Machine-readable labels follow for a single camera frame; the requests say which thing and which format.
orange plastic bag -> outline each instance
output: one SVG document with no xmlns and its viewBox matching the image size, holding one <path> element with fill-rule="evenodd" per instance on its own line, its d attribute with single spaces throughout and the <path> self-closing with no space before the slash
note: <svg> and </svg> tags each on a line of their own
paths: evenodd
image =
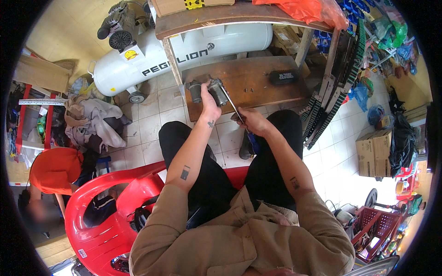
<svg viewBox="0 0 442 276">
<path fill-rule="evenodd" d="M 292 18 L 307 24 L 323 21 L 339 30 L 348 28 L 348 19 L 335 0 L 252 0 L 252 4 L 276 4 Z"/>
</svg>

screwdriver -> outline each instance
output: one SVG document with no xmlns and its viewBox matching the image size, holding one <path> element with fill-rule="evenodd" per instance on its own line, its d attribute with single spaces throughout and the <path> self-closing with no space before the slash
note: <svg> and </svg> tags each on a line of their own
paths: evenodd
<svg viewBox="0 0 442 276">
<path fill-rule="evenodd" d="M 243 119 L 241 118 L 240 113 L 236 109 L 236 106 L 233 104 L 232 100 L 230 99 L 229 94 L 227 93 L 227 91 L 224 89 L 223 86 L 221 86 L 221 89 L 223 90 L 223 92 L 224 92 L 225 96 L 227 97 L 227 99 L 229 100 L 230 104 L 233 106 L 233 109 L 235 110 L 236 114 L 238 115 L 238 118 L 245 125 Z M 249 139 L 249 141 L 251 143 L 253 154 L 256 155 L 256 154 L 259 153 L 260 146 L 259 146 L 258 142 L 255 139 L 255 135 L 252 132 L 250 132 L 248 129 L 246 129 L 246 132 L 247 132 L 247 138 Z"/>
</svg>

black plastic bag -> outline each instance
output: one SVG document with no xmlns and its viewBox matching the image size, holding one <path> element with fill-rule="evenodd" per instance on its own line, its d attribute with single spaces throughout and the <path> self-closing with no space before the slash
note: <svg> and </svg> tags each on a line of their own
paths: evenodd
<svg viewBox="0 0 442 276">
<path fill-rule="evenodd" d="M 413 128 L 402 113 L 396 112 L 395 116 L 389 157 L 392 177 L 400 173 L 401 167 L 408 168 L 417 153 Z"/>
</svg>

yellow warning sticker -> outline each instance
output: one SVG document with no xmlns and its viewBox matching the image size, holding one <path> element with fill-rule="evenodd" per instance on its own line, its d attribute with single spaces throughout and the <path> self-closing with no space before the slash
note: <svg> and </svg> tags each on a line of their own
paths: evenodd
<svg viewBox="0 0 442 276">
<path fill-rule="evenodd" d="M 187 10 L 193 10 L 204 7 L 204 0 L 184 0 Z"/>
<path fill-rule="evenodd" d="M 131 59 L 135 58 L 136 56 L 138 56 L 138 54 L 134 50 L 129 50 L 124 54 L 124 57 L 127 60 L 131 60 Z"/>
</svg>

compressor fan cover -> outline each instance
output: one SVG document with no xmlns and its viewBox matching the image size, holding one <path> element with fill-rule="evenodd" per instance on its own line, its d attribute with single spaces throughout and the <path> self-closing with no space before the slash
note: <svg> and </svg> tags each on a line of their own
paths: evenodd
<svg viewBox="0 0 442 276">
<path fill-rule="evenodd" d="M 116 31 L 109 38 L 109 45 L 113 49 L 124 49 L 132 43 L 132 34 L 126 30 Z"/>
</svg>

